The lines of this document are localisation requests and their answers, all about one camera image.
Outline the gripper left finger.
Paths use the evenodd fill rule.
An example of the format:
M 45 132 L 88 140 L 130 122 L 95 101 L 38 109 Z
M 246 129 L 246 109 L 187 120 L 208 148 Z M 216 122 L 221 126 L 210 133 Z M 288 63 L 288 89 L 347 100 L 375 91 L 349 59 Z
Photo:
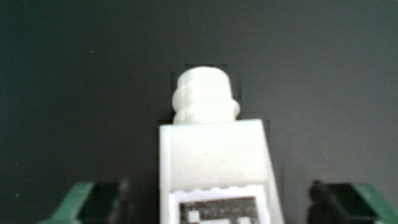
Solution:
M 132 224 L 130 180 L 79 182 L 40 224 Z

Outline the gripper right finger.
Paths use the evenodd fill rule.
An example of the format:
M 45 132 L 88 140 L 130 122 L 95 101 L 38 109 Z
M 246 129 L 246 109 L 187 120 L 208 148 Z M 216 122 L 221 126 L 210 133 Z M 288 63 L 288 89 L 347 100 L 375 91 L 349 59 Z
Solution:
M 367 183 L 313 182 L 308 224 L 398 224 L 398 210 Z

